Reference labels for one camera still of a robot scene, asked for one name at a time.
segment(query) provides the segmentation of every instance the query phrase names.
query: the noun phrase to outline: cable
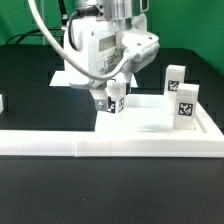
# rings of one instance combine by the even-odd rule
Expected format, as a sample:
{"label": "cable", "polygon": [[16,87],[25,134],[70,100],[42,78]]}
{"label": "cable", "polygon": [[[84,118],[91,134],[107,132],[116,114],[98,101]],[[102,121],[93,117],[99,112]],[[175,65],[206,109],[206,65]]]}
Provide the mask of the cable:
{"label": "cable", "polygon": [[76,10],[69,18],[68,21],[68,41],[71,47],[77,51],[77,47],[75,46],[75,43],[72,40],[72,21],[75,19],[75,17],[78,16],[78,11]]}
{"label": "cable", "polygon": [[79,72],[81,72],[86,77],[93,79],[93,80],[99,80],[99,81],[107,81],[111,78],[113,78],[115,75],[117,75],[123,65],[128,62],[131,59],[134,59],[136,55],[123,55],[122,60],[119,62],[117,67],[110,73],[104,75],[104,76],[96,76],[85,69],[83,69],[79,64],[77,64],[73,57],[71,57],[69,54],[67,54],[64,49],[58,44],[58,42],[54,39],[54,37],[51,35],[50,31],[47,29],[45,24],[43,23],[43,20],[41,19],[41,16],[37,10],[36,2],[35,0],[28,0],[30,10],[32,12],[32,15],[40,28],[41,32],[44,34],[46,39],[49,41],[49,43],[52,45],[52,47],[55,49],[55,51],[64,59],[66,60],[71,66],[73,66],[75,69],[77,69]]}
{"label": "cable", "polygon": [[[60,28],[60,27],[51,27],[51,28],[49,28],[49,30],[51,30],[51,31],[54,31],[54,30],[61,30],[61,28]],[[27,33],[14,35],[14,36],[10,37],[10,38],[5,42],[5,45],[8,45],[8,44],[10,43],[11,40],[13,40],[13,39],[15,39],[15,38],[17,38],[17,37],[20,37],[20,38],[21,38],[21,39],[19,38],[19,40],[16,41],[16,44],[19,44],[19,43],[20,43],[23,39],[25,39],[26,37],[28,37],[28,36],[34,36],[34,35],[32,35],[32,34],[39,33],[39,32],[41,32],[39,29],[35,29],[35,30],[31,30],[31,31],[29,31],[29,32],[27,32]]]}
{"label": "cable", "polygon": [[75,17],[84,17],[84,16],[97,16],[99,14],[99,9],[95,6],[89,6],[86,8],[78,8],[75,10],[75,12],[70,16],[68,21],[68,41],[71,45],[71,47],[77,51],[77,47],[74,43],[74,40],[72,40],[72,22],[75,19]]}
{"label": "cable", "polygon": [[[48,28],[48,30],[50,31],[57,31],[57,30],[61,30],[60,27],[52,27],[52,28]],[[16,42],[15,44],[19,44],[20,42],[22,42],[26,37],[30,36],[30,34],[34,34],[34,33],[39,33],[41,32],[40,30],[32,30],[24,35],[22,35]]]}
{"label": "cable", "polygon": [[63,26],[66,26],[68,22],[68,14],[65,8],[64,0],[58,0],[60,12],[61,12],[61,22]]}

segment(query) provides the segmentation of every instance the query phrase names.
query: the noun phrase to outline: small white block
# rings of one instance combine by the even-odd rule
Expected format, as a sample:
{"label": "small white block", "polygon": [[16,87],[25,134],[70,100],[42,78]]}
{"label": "small white block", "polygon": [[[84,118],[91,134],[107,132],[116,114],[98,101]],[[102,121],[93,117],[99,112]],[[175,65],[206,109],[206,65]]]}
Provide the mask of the small white block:
{"label": "small white block", "polygon": [[2,95],[0,95],[0,113],[4,110],[3,107],[3,101],[2,101]]}
{"label": "small white block", "polygon": [[185,66],[169,65],[166,70],[164,95],[166,96],[164,108],[168,114],[174,114],[176,93],[180,83],[184,82]]}
{"label": "small white block", "polygon": [[193,130],[199,85],[180,83],[174,113],[174,129]]}

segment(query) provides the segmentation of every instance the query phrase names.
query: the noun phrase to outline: white cable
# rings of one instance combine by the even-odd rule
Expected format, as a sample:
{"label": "white cable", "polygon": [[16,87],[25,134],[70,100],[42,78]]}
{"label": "white cable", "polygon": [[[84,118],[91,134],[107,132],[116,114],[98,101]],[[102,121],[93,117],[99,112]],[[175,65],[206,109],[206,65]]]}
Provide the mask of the white cable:
{"label": "white cable", "polygon": [[134,55],[123,55],[122,60],[120,61],[120,63],[117,65],[117,67],[110,73],[104,75],[104,76],[96,76],[93,75],[89,72],[87,72],[86,70],[84,70],[81,66],[79,66],[75,60],[70,57],[70,55],[68,55],[64,49],[58,44],[58,42],[55,40],[55,38],[51,35],[51,33],[49,32],[49,30],[47,29],[47,27],[45,26],[44,22],[41,19],[41,16],[37,10],[37,6],[36,6],[36,2],[35,0],[28,0],[29,2],[29,6],[30,6],[30,10],[32,12],[32,15],[39,27],[39,29],[41,30],[41,32],[43,33],[43,35],[46,37],[46,39],[49,41],[49,43],[52,45],[52,47],[55,49],[55,51],[64,59],[66,60],[69,64],[71,64],[75,69],[77,69],[79,72],[81,72],[83,75],[87,76],[90,79],[93,80],[99,80],[99,81],[107,81],[111,78],[113,78],[115,75],[117,75],[119,73],[119,71],[121,70],[122,66],[128,62],[129,60],[134,58]]}
{"label": "white cable", "polygon": [[[42,20],[45,23],[45,3],[44,0],[41,0],[41,14],[42,14]],[[45,37],[43,36],[43,45],[46,45]]]}

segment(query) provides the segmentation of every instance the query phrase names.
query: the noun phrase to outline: black cable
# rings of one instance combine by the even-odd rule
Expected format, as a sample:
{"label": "black cable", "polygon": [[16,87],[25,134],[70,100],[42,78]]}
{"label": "black cable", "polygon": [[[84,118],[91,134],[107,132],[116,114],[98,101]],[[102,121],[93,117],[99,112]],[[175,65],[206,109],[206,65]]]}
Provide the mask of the black cable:
{"label": "black cable", "polygon": [[75,19],[75,17],[78,16],[78,11],[76,10],[69,18],[68,21],[68,41],[71,45],[71,47],[77,51],[77,47],[75,46],[75,43],[72,40],[72,21]]}
{"label": "black cable", "polygon": [[70,16],[68,21],[68,41],[71,47],[77,51],[77,47],[72,40],[72,22],[76,17],[84,17],[84,16],[97,16],[99,14],[99,9],[96,6],[90,6],[87,8],[79,8],[75,10],[75,12]]}
{"label": "black cable", "polygon": [[58,0],[60,12],[61,12],[61,22],[62,25],[65,26],[68,22],[68,14],[65,8],[64,0]]}
{"label": "black cable", "polygon": [[[52,28],[49,28],[49,30],[61,30],[61,28],[59,27],[52,27]],[[26,37],[28,36],[34,36],[35,33],[39,33],[41,32],[39,29],[35,29],[35,30],[31,30],[29,31],[28,33],[23,33],[23,34],[17,34],[17,35],[14,35],[12,37],[10,37],[6,42],[5,42],[5,45],[9,44],[11,40],[17,38],[17,37],[20,37],[16,42],[18,42],[17,44],[19,44],[21,41],[23,41]]]}
{"label": "black cable", "polygon": [[[44,35],[42,33],[40,34],[31,34],[27,37],[43,37]],[[53,35],[54,37],[62,37],[63,35]]]}
{"label": "black cable", "polygon": [[[52,28],[48,28],[50,31],[57,31],[57,30],[61,30],[60,27],[52,27]],[[15,44],[20,44],[21,41],[23,41],[26,37],[30,36],[30,34],[34,34],[34,33],[39,33],[41,32],[40,30],[32,30],[26,34],[24,34],[23,36],[21,36],[16,42]]]}

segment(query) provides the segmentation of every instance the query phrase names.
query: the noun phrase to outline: green wall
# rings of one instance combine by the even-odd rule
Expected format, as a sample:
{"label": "green wall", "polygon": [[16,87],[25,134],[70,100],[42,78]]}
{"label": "green wall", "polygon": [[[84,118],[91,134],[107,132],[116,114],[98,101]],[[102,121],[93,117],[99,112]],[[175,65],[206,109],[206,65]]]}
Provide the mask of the green wall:
{"label": "green wall", "polygon": [[[47,25],[59,26],[57,0],[44,2]],[[65,3],[71,13],[74,0]],[[160,37],[161,47],[194,50],[224,75],[224,0],[151,0],[148,18],[148,28]],[[0,45],[36,28],[27,0],[1,0]],[[43,40],[30,37],[24,43],[42,44]]]}

